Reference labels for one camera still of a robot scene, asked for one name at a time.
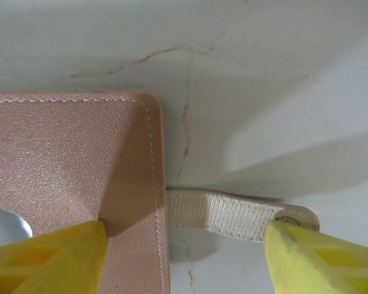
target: stitched edge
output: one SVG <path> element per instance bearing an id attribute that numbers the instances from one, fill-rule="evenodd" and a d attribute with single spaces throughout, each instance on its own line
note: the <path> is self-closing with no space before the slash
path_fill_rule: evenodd
<path id="1" fill-rule="evenodd" d="M 156 181 L 155 181 L 155 165 L 154 165 L 154 145 L 153 145 L 153 131 L 151 127 L 151 114 L 150 110 L 148 109 L 147 104 L 135 100 L 135 99 L 127 99 L 127 98 L 114 98 L 114 97 L 102 97 L 98 99 L 86 99 L 86 98 L 79 98 L 79 99 L 27 99 L 27 98 L 19 98 L 19 99 L 1 99 L 0 103 L 4 102 L 78 102 L 78 101 L 123 101 L 123 102 L 134 102 L 139 103 L 145 107 L 147 111 L 147 118 L 148 118 L 148 133 L 150 137 L 150 154 L 151 154 L 151 173 L 153 175 L 153 192 L 154 192 L 154 203 L 155 203 L 155 223 L 156 223 L 156 231 L 157 231 L 157 244 L 158 244 L 158 257 L 159 257 L 159 274 L 161 277 L 161 294 L 164 294 L 165 291 L 165 282 L 163 278 L 163 269 L 162 269 L 162 252 L 161 252 L 161 222 L 158 217 L 158 203 L 157 203 L 157 194 L 156 194 Z"/>

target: pebbled leather texture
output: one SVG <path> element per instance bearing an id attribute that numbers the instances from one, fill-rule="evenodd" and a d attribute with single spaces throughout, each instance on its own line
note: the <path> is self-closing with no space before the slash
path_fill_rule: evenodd
<path id="1" fill-rule="evenodd" d="M 162 141 L 148 94 L 0 94 L 0 206 L 33 235 L 104 219 L 98 293 L 167 294 Z"/>

